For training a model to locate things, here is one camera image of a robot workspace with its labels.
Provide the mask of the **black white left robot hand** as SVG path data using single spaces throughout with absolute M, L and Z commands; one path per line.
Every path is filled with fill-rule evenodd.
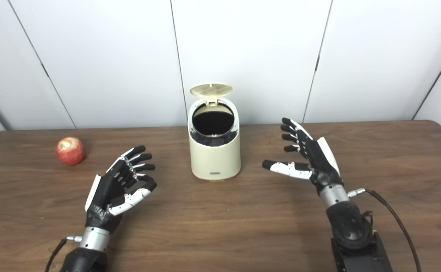
M 85 203 L 86 227 L 98 228 L 113 234 L 122 214 L 140 203 L 158 186 L 143 171 L 155 170 L 152 159 L 141 145 L 120 155 L 104 175 L 96 175 Z

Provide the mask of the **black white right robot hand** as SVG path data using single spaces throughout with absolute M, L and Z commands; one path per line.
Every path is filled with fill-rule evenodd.
M 325 187 L 344 186 L 336 159 L 324 137 L 312 138 L 303 126 L 286 117 L 282 118 L 281 130 L 284 131 L 282 138 L 294 143 L 285 146 L 283 150 L 286 153 L 299 153 L 307 162 L 281 162 L 266 159 L 262 162 L 264 169 L 310 180 L 317 193 L 321 193 Z

